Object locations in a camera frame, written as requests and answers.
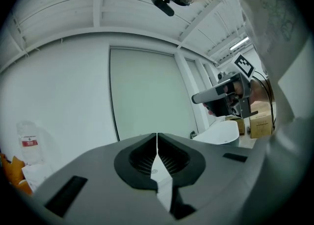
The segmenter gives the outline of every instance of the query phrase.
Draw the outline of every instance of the person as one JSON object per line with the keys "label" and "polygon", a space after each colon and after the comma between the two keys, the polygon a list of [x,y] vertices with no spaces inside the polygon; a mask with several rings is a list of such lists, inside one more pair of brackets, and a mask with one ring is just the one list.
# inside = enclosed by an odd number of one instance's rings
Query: person
{"label": "person", "polygon": [[[239,3],[247,35],[269,76],[270,94],[277,105],[276,122],[290,122],[294,115],[278,81],[298,57],[310,30],[292,0],[239,0]],[[239,84],[235,84],[235,92],[242,94]],[[253,80],[250,103],[255,101],[268,101],[268,97]]]}

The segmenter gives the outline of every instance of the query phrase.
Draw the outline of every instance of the white ceiling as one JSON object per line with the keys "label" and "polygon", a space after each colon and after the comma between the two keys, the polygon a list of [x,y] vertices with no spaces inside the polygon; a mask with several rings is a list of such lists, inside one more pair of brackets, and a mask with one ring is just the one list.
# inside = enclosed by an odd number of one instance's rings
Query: white ceiling
{"label": "white ceiling", "polygon": [[18,0],[0,34],[0,65],[62,37],[87,32],[146,35],[184,47],[217,63],[244,37],[237,0],[171,4],[168,17],[150,0]]}

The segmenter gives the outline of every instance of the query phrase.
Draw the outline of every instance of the fluorescent light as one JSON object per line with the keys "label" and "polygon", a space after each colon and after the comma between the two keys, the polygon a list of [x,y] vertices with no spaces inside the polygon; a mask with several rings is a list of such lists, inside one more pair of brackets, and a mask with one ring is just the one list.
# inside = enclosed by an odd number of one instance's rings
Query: fluorescent light
{"label": "fluorescent light", "polygon": [[241,44],[245,43],[247,40],[249,40],[248,37],[245,37],[242,41],[239,41],[237,44],[233,45],[230,50],[234,50],[236,47],[240,46]]}

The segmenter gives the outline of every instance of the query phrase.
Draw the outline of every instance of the black slot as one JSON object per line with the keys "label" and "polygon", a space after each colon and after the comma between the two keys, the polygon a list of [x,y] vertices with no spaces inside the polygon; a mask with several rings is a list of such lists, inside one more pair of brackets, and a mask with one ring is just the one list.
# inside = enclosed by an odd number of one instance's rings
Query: black slot
{"label": "black slot", "polygon": [[45,205],[54,214],[63,217],[85,183],[86,178],[73,176],[52,199]]}
{"label": "black slot", "polygon": [[223,155],[223,157],[227,158],[227,159],[231,159],[231,160],[236,160],[239,162],[246,162],[247,157],[246,156],[242,156],[242,155],[238,155],[238,154],[233,154],[233,153],[225,153]]}

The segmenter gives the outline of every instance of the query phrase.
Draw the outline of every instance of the cardboard box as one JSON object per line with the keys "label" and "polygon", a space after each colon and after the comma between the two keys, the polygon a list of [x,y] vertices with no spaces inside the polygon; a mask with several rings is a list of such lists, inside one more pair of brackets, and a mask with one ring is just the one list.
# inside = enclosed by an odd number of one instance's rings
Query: cardboard box
{"label": "cardboard box", "polygon": [[250,117],[251,139],[272,134],[271,112],[261,112]]}
{"label": "cardboard box", "polygon": [[237,127],[239,129],[240,135],[245,134],[245,124],[244,124],[243,118],[236,117],[236,116],[228,116],[228,117],[226,117],[226,121],[228,121],[228,120],[233,120],[233,121],[237,122]]}

